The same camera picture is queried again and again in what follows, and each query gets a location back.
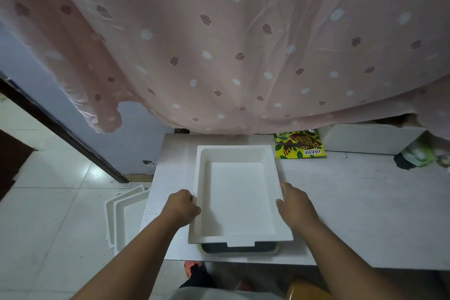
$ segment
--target snack bag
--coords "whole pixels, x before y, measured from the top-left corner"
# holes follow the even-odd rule
[[[276,133],[275,153],[278,159],[314,158],[326,156],[315,129]]]

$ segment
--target polka dot fabric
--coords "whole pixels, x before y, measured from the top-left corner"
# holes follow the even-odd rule
[[[31,36],[27,24],[43,21],[34,2],[1,2],[22,38]],[[204,133],[284,132],[415,112],[450,136],[450,0],[49,5],[62,27],[41,26],[57,35],[35,38],[33,50],[68,93],[76,91],[71,99],[98,131],[120,126],[119,102],[136,101],[169,126]]]

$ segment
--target right hand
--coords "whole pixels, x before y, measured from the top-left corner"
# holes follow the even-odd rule
[[[306,192],[293,187],[289,183],[280,184],[284,201],[277,199],[278,212],[284,222],[301,234],[321,223]]]

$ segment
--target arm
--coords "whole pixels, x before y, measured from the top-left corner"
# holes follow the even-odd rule
[[[281,189],[284,201],[277,199],[278,212],[284,222],[305,239],[335,299],[406,299],[319,220],[305,192],[289,183],[282,183]]]
[[[72,300],[148,300],[173,236],[199,214],[188,190],[170,195],[161,214]]]

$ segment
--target table top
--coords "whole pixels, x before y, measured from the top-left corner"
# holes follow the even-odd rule
[[[198,145],[274,145],[272,135],[166,134],[140,230],[168,196],[192,192]],[[320,218],[374,267],[450,269],[450,176],[436,164],[410,171],[392,155],[327,152],[327,158],[275,159],[279,179],[304,190]],[[299,235],[274,255],[210,255],[178,230],[166,259],[315,264]]]

